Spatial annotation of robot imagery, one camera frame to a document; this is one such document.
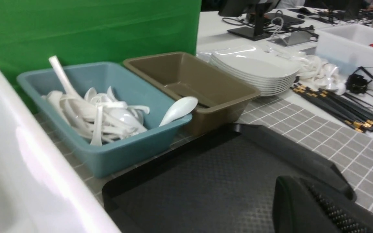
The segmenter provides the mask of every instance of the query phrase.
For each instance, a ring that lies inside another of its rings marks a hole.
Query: brown plastic bin
[[[257,88],[184,52],[126,59],[123,64],[172,99],[198,98],[192,121],[185,126],[194,136],[237,121],[260,96]]]

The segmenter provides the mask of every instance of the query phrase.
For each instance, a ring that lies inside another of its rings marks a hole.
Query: computer mouse
[[[310,14],[310,13],[312,13],[312,12],[309,11],[309,9],[307,9],[306,7],[301,7],[301,8],[299,8],[299,12],[300,12],[300,13],[305,13],[305,14]]]

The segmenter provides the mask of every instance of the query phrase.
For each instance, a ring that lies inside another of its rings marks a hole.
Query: white plastic container
[[[358,66],[372,67],[373,75],[373,28],[364,25],[346,25],[317,29],[319,40],[316,55],[340,66],[344,75],[349,75]]]
[[[0,72],[0,233],[119,229]]]

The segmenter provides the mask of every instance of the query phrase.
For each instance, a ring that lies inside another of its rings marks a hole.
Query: white sink
[[[0,72],[0,233],[118,233]]]

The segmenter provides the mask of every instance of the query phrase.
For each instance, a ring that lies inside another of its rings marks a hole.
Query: blue plastic bin
[[[146,105],[151,108],[145,116],[145,133],[117,140],[103,146],[92,146],[62,120],[51,105],[42,99],[52,90],[65,92],[53,69],[25,72],[17,77],[18,83],[33,99],[52,129],[73,153],[94,174],[101,178],[137,164],[167,150],[180,127],[191,121],[191,114],[158,127],[174,100],[137,75],[112,62],[72,65],[64,68],[71,84],[81,95],[96,88],[105,93],[112,86],[117,99],[128,105]]]

